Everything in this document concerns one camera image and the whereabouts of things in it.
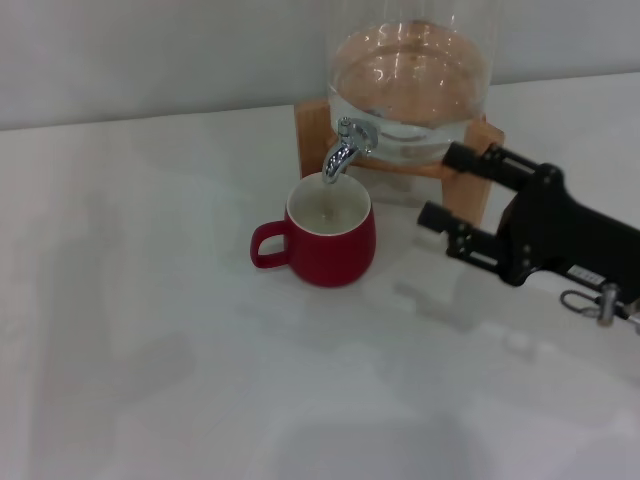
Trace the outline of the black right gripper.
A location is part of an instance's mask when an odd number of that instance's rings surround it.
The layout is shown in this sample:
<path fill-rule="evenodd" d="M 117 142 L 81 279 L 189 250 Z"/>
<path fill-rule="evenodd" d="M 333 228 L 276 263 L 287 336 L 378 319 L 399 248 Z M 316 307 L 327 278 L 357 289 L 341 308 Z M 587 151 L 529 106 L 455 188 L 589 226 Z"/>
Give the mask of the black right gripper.
<path fill-rule="evenodd" d="M 532 162 L 492 143 L 477 153 L 452 143 L 444 166 L 518 191 L 504 211 L 497 237 L 442 206 L 426 202 L 417 224 L 447 235 L 446 255 L 521 286 L 535 271 L 549 271 L 599 291 L 619 288 L 619 301 L 639 299 L 639 230 L 579 204 L 568 193 L 563 172 Z"/>

